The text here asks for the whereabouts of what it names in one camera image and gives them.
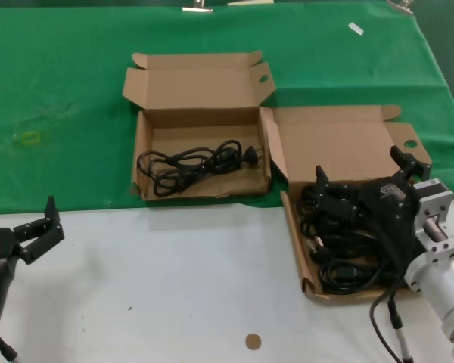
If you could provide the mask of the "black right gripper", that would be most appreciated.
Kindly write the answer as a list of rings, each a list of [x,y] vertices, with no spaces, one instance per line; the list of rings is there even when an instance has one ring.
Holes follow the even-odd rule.
[[[364,216],[380,238],[397,275],[404,278],[418,250],[413,179],[428,180],[432,166],[401,151],[396,145],[391,147],[390,156],[399,167],[397,172],[360,185],[331,182],[323,168],[317,165],[316,210],[345,222],[360,222]]]

